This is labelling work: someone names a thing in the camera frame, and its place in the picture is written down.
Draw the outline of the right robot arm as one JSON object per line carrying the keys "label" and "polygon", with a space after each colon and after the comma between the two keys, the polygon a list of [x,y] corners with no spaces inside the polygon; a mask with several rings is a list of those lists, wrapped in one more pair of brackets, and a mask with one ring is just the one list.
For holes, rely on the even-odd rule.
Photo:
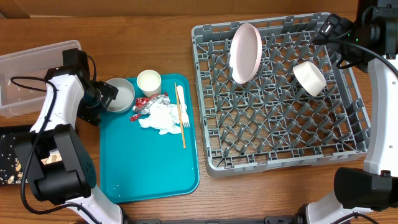
{"label": "right robot arm", "polygon": [[359,1],[354,22],[329,15],[312,44],[339,53],[337,68],[369,75],[371,132],[363,168],[340,167],[333,191],[303,205],[292,223],[374,223],[368,213],[397,207],[397,1]]}

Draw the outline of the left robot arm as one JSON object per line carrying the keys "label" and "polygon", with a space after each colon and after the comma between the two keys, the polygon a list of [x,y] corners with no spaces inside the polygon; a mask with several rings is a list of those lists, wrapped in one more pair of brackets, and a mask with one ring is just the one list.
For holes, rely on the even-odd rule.
{"label": "left robot arm", "polygon": [[118,89],[90,73],[92,58],[84,51],[64,50],[62,57],[62,66],[41,79],[46,96],[39,118],[12,143],[23,169],[22,203],[37,215],[69,208],[87,223],[127,223],[124,210],[97,186],[94,163],[75,131],[77,118],[97,125]]}

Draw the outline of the white paper cup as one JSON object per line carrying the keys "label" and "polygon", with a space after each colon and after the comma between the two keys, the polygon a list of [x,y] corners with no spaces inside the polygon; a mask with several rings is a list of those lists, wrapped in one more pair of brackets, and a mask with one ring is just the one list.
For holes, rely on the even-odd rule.
{"label": "white paper cup", "polygon": [[160,74],[154,70],[144,70],[137,76],[137,85],[146,97],[161,94],[161,83]]}

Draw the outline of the white ceramic bowl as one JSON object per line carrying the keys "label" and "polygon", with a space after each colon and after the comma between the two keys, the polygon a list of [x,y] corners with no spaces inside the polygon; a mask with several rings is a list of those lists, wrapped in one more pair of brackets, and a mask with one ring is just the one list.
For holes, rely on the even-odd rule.
{"label": "white ceramic bowl", "polygon": [[318,96],[326,87],[326,80],[322,72],[310,61],[294,66],[293,73],[305,91],[312,96]]}

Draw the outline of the crumpled white napkin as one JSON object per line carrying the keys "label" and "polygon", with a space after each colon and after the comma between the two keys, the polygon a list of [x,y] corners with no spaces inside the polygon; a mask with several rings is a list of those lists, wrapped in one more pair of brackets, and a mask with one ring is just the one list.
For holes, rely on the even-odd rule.
{"label": "crumpled white napkin", "polygon": [[142,128],[154,128],[160,135],[180,134],[180,118],[176,104],[154,103],[147,118],[140,118],[138,122]]}

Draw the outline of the grey dishwasher rack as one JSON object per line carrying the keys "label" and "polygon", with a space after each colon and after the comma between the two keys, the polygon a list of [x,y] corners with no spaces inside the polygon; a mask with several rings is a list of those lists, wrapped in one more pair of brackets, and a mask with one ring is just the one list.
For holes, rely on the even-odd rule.
{"label": "grey dishwasher rack", "polygon": [[[240,22],[192,29],[206,169],[226,177],[292,167],[354,161],[366,155],[370,121],[351,69],[338,53],[312,40],[328,14],[255,19],[261,36],[259,70],[238,84],[229,66]],[[310,61],[326,87],[312,96],[293,67]]]}

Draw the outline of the wooden chopstick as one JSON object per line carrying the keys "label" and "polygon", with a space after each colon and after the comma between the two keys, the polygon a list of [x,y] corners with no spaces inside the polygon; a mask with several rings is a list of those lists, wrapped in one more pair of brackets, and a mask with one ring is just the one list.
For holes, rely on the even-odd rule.
{"label": "wooden chopstick", "polygon": [[175,95],[176,95],[176,100],[177,100],[178,117],[179,117],[179,120],[180,120],[180,130],[181,130],[181,136],[182,136],[182,144],[183,144],[183,148],[186,149],[185,135],[184,135],[184,130],[183,130],[183,122],[182,122],[182,111],[181,111],[180,101],[179,101],[179,98],[178,98],[177,84],[174,83],[174,86],[175,86]]}

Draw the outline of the red foil wrapper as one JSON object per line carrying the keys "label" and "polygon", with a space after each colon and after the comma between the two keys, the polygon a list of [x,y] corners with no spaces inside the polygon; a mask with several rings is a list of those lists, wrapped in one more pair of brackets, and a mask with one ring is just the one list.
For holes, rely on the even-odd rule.
{"label": "red foil wrapper", "polygon": [[138,120],[142,115],[150,114],[150,107],[156,103],[169,105],[170,98],[167,93],[164,94],[154,94],[151,97],[141,97],[135,99],[135,105],[132,107],[134,115],[129,119],[131,122]]}

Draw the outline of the white round plate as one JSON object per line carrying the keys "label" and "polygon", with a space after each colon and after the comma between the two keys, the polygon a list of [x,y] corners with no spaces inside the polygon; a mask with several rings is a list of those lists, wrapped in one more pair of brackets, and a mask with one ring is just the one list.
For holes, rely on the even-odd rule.
{"label": "white round plate", "polygon": [[262,41],[259,31],[251,24],[239,26],[232,39],[229,66],[231,76],[238,84],[252,80],[259,69]]}

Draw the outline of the black waste tray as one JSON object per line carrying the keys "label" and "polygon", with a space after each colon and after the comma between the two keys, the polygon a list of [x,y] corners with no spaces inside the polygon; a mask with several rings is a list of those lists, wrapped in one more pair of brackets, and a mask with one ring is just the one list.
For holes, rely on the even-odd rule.
{"label": "black waste tray", "polygon": [[20,184],[22,168],[15,151],[11,148],[12,140],[7,134],[29,132],[32,125],[1,127],[1,186]]}

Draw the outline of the white plastic fork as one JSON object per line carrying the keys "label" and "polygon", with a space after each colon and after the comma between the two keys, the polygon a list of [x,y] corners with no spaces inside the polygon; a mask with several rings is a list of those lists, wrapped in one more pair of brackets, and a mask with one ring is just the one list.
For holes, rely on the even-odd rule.
{"label": "white plastic fork", "polygon": [[183,86],[179,85],[177,86],[177,93],[178,93],[178,98],[180,105],[182,107],[182,123],[184,128],[189,128],[190,127],[190,122],[189,122],[189,117],[186,111],[186,104],[185,104],[185,94],[184,94],[184,89]]}

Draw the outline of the rice and peanut shells pile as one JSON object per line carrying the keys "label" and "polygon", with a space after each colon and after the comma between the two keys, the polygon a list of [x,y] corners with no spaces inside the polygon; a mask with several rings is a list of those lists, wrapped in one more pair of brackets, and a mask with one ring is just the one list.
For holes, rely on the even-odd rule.
{"label": "rice and peanut shells pile", "polygon": [[[62,157],[58,151],[51,151],[48,158],[42,159],[44,165],[59,162]],[[1,185],[20,184],[23,172],[14,152],[1,153]]]}

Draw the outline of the teal plastic tray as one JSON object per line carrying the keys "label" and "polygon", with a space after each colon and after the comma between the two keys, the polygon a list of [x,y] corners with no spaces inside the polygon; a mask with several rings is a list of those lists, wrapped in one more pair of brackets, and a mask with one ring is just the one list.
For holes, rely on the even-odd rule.
{"label": "teal plastic tray", "polygon": [[183,86],[190,126],[183,134],[161,135],[132,122],[132,110],[105,112],[100,122],[100,188],[113,203],[190,194],[200,183],[192,97],[181,74],[162,76],[162,91],[176,102]]}

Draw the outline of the grey bowl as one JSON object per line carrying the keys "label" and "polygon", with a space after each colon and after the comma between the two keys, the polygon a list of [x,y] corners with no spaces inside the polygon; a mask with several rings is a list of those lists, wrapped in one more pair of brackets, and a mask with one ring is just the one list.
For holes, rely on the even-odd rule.
{"label": "grey bowl", "polygon": [[118,89],[116,99],[112,100],[107,111],[113,113],[123,113],[134,104],[135,89],[131,82],[124,78],[113,78],[106,82]]}

